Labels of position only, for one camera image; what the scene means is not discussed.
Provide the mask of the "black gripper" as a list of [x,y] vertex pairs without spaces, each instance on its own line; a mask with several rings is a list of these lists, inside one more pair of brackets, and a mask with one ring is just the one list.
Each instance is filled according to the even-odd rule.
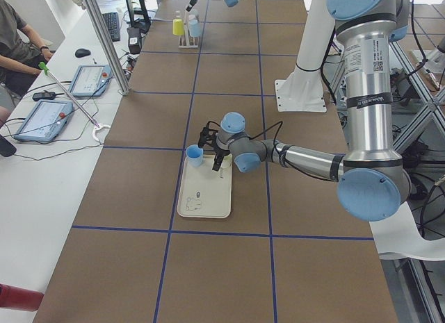
[[208,121],[200,132],[200,137],[197,145],[199,148],[202,149],[204,148],[204,146],[208,146],[215,153],[212,170],[218,172],[222,166],[224,157],[229,155],[229,150],[218,146],[216,142],[218,129],[211,129],[211,124],[215,124],[216,126],[220,127],[218,123],[214,121]]

